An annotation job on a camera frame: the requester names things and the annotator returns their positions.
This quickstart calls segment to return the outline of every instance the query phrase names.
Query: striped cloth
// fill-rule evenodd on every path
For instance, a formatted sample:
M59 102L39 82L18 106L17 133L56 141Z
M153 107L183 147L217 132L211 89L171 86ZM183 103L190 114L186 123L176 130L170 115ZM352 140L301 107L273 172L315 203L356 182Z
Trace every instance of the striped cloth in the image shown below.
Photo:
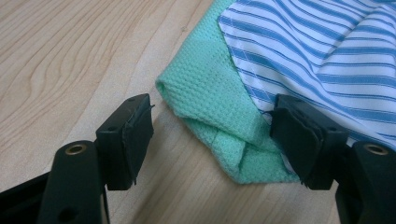
M278 93L396 149L396 4L238 0L219 16L237 71L268 122Z

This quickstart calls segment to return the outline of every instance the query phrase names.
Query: green towel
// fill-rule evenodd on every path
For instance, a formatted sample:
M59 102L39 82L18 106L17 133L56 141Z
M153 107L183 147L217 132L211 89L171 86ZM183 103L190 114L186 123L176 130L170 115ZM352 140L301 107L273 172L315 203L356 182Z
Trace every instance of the green towel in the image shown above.
M217 18L233 0L215 0L158 77L163 99L238 183L298 180L269 138L269 125L237 74Z

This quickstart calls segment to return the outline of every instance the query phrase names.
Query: cloth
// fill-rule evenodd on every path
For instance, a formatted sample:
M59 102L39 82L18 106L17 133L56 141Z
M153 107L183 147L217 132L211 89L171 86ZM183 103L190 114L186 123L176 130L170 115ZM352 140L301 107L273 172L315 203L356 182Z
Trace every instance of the cloth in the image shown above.
M232 0L215 0L156 80L166 103L238 183L297 181L269 138L269 125L238 76L217 18Z
M346 127L348 143L396 148L396 4L238 0L219 17L249 96L271 122L276 94Z

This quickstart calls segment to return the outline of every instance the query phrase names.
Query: wooden table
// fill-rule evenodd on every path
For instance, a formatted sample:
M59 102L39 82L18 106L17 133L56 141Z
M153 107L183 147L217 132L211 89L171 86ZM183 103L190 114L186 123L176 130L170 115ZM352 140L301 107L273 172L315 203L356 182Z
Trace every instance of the wooden table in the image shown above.
M109 192L112 223L338 223L334 190L235 184L154 87L211 0L1 0L0 191L149 93L155 134L137 179Z

